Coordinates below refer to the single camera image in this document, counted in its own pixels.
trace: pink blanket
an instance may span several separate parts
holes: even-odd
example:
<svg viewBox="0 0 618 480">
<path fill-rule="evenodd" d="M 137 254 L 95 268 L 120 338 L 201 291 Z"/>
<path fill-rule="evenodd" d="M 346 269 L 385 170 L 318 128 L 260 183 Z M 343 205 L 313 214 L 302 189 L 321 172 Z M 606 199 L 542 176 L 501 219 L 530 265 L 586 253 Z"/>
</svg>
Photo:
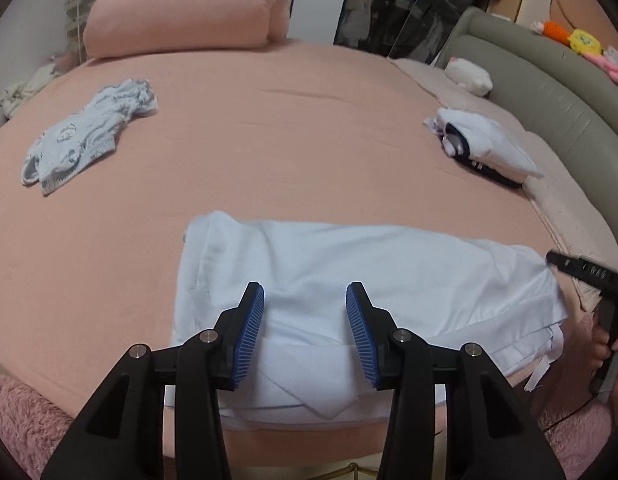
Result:
<svg viewBox="0 0 618 480">
<path fill-rule="evenodd" d="M 150 80 L 158 113 L 51 196 L 22 187 L 38 135 L 130 77 Z M 182 234 L 215 209 L 551 249 L 521 192 L 446 157 L 422 124 L 438 106 L 383 58 L 294 42 L 89 62 L 56 80 L 0 130 L 0 362 L 75 416 L 129 346 L 167 345 Z M 380 451 L 385 431 L 228 431 L 226 443 L 237 464 L 334 462 Z"/>
</svg>

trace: pink fluffy rug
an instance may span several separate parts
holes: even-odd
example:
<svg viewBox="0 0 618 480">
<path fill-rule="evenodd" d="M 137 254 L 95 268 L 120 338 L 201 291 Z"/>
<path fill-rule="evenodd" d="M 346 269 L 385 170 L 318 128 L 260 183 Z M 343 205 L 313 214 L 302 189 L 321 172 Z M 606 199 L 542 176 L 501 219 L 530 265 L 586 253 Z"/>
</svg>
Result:
<svg viewBox="0 0 618 480">
<path fill-rule="evenodd" d="M 589 398 L 588 343 L 592 320 L 586 316 L 531 394 L 531 410 L 541 428 L 573 412 Z M 0 437 L 31 478 L 38 480 L 71 418 L 19 380 L 0 376 Z M 596 457 L 611 431 L 611 414 L 597 401 L 549 431 L 568 480 L 574 480 Z M 173 478 L 173 460 L 165 461 L 165 478 Z"/>
</svg>

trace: folded clothes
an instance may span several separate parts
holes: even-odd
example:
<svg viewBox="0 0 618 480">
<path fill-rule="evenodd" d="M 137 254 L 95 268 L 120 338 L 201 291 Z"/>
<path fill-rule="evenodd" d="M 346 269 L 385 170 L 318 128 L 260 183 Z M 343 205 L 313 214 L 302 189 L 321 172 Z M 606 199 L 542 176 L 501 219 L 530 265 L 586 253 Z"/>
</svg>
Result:
<svg viewBox="0 0 618 480">
<path fill-rule="evenodd" d="M 505 374 L 562 351 L 564 301 L 530 248 L 401 226 L 242 223 L 222 212 L 186 231 L 172 345 L 212 327 L 252 281 L 265 289 L 265 315 L 251 371 L 236 392 L 218 393 L 232 428 L 325 429 L 389 415 L 391 392 L 364 378 L 346 317 L 355 281 L 399 326 L 448 348 L 477 342 Z"/>
<path fill-rule="evenodd" d="M 522 183 L 528 176 L 544 176 L 504 126 L 493 119 L 463 110 L 440 108 L 435 117 L 425 120 L 425 124 L 442 137 L 442 146 L 450 157 L 466 156 L 513 182 Z M 447 129 L 448 124 L 453 126 L 452 133 Z"/>
<path fill-rule="evenodd" d="M 158 106 L 148 81 L 127 79 L 105 86 L 82 110 L 45 131 L 29 148 L 22 166 L 22 184 L 40 181 L 48 195 L 89 164 L 116 150 L 115 135 L 134 115 Z"/>
</svg>

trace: orange plush toy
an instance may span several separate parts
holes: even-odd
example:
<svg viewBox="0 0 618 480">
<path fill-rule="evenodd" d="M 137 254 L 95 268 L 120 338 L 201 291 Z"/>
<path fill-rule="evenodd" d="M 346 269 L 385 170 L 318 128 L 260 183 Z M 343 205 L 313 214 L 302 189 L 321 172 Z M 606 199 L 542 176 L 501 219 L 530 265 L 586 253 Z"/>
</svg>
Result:
<svg viewBox="0 0 618 480">
<path fill-rule="evenodd" d="M 556 22 L 535 22 L 531 29 L 563 45 L 571 46 L 570 34 Z"/>
</svg>

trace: green-gray upholstered headboard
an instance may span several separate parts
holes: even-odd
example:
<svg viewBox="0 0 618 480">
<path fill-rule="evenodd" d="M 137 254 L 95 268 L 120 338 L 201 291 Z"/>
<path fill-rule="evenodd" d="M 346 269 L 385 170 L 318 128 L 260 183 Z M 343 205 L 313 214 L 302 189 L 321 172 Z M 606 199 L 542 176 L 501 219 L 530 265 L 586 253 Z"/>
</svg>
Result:
<svg viewBox="0 0 618 480">
<path fill-rule="evenodd" d="M 487 70 L 489 99 L 540 135 L 618 235 L 618 87 L 569 48 L 468 9 L 436 65 L 463 57 Z"/>
</svg>

